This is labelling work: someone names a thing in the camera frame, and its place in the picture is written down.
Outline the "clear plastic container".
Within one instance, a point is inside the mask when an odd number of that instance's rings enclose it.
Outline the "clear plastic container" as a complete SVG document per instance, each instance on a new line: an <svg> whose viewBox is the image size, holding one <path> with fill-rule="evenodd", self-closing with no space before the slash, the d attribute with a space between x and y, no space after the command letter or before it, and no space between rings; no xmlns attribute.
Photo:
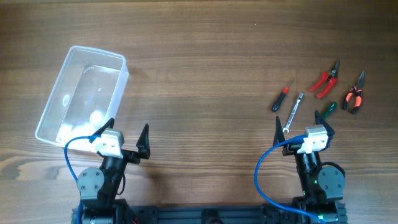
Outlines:
<svg viewBox="0 0 398 224"><path fill-rule="evenodd" d="M123 55L71 47L38 123L36 138L60 147L94 151L86 137L116 117L128 80Z"/></svg>

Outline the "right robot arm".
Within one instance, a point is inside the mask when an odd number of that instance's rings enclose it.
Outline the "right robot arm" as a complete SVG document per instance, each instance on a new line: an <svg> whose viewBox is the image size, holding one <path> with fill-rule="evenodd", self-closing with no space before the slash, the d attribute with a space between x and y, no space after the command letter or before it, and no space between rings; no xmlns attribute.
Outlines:
<svg viewBox="0 0 398 224"><path fill-rule="evenodd" d="M320 153L330 147L335 130L315 112L315 125L307 126L302 138L287 140L279 117L275 121L273 145L280 144L283 156L294 156L303 195L292 207L314 215L295 214L296 223L347 223L343 199L345 171L334 162L322 162Z"/></svg>

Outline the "red handled snips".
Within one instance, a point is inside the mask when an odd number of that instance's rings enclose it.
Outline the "red handled snips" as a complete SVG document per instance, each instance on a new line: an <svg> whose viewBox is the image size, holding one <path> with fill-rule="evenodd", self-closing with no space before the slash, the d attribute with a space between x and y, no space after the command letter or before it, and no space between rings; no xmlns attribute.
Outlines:
<svg viewBox="0 0 398 224"><path fill-rule="evenodd" d="M324 96L326 96L338 81L339 69L340 69L340 60L336 60L333 66L328 71L324 71L319 81L316 82L316 84L314 84L314 86L312 86L308 90L310 92L313 92L317 90L320 86L322 86L324 83L327 83L325 89L317 94L317 98L323 98Z"/></svg>

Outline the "green handled screwdriver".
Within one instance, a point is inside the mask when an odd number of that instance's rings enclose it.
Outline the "green handled screwdriver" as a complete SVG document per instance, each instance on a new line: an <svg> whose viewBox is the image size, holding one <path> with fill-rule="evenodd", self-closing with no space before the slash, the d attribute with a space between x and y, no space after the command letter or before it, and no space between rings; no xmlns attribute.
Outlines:
<svg viewBox="0 0 398 224"><path fill-rule="evenodd" d="M332 103L327 107L327 109L325 109L324 112L322 113L323 119L327 119L327 117L329 117L329 116L332 114L332 112L334 112L334 110L336 109L336 107L337 107L337 102L332 102Z"/></svg>

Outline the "silver combination wrench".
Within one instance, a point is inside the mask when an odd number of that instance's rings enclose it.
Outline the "silver combination wrench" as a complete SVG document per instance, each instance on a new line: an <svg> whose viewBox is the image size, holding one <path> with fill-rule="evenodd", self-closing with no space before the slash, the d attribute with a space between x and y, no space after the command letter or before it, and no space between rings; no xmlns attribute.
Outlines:
<svg viewBox="0 0 398 224"><path fill-rule="evenodd" d="M292 109L292 111L291 111L290 116L289 116L289 119L287 120L287 122L286 122L286 124L285 124L285 127L282 129L282 131L283 131L284 133L289 133L289 132L290 132L290 126L291 126L292 121L293 121L293 119L294 119L294 117L295 117L295 114L296 114L296 112L297 112L297 109L298 109L298 107L299 107L299 104L300 104L301 101L302 101L302 98L303 98L303 93L299 93L298 98L296 99L296 103L295 103L295 105L294 105L294 107L293 107L293 109Z"/></svg>

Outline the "red black screwdriver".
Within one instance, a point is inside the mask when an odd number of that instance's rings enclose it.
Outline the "red black screwdriver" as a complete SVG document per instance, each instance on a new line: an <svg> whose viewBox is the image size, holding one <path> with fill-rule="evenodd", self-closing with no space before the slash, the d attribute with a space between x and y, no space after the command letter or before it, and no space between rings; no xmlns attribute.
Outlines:
<svg viewBox="0 0 398 224"><path fill-rule="evenodd" d="M276 112L279 110L284 98L286 97L286 95L288 94L289 90L290 90L290 86L291 84L294 82L294 78L291 78L286 86L283 88L283 90L280 92L279 96L277 97L277 99L275 100L275 102L272 104L272 108L271 111L272 112Z"/></svg>

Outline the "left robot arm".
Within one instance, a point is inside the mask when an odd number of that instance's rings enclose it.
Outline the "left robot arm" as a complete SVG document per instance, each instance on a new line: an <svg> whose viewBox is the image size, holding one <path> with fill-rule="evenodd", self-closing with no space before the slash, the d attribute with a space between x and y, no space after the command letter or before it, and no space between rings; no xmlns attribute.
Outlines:
<svg viewBox="0 0 398 224"><path fill-rule="evenodd" d="M79 175L72 174L80 191L79 205L72 210L72 224L139 223L139 217L127 201L116 197L124 192L126 166L138 165L142 159L150 158L149 125L144 126L137 140L137 151L121 148L124 144L123 133L113 129L113 125L114 118L111 118L92 135L71 140L89 140L103 159L98 168L89 167Z"/></svg>

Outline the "orange black long-nose pliers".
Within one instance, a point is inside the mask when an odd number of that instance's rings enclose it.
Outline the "orange black long-nose pliers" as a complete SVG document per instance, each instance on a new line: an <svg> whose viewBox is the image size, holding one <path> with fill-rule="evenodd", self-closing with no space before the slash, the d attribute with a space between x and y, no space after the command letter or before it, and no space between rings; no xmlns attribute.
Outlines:
<svg viewBox="0 0 398 224"><path fill-rule="evenodd" d="M361 107L361 103L363 101L363 86L364 86L364 78L366 72L363 70L356 82L355 86L352 86L351 89L345 94L343 98L342 109L347 110L350 99L353 97L355 99L355 103L353 108L351 109L351 114L356 114Z"/></svg>

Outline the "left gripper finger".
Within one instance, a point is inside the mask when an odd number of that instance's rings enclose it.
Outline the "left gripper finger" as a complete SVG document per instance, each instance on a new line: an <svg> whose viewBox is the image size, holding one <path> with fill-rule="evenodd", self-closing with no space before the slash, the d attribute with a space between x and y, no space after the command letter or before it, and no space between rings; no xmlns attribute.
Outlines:
<svg viewBox="0 0 398 224"><path fill-rule="evenodd" d="M145 124L139 139L137 140L136 147L142 159L150 158L150 145L149 145L149 125Z"/></svg>
<svg viewBox="0 0 398 224"><path fill-rule="evenodd" d="M93 142L96 138L100 137L102 133L107 128L113 128L114 126L114 118L110 118L102 127L100 127L97 131L95 131L88 139L89 142Z"/></svg>

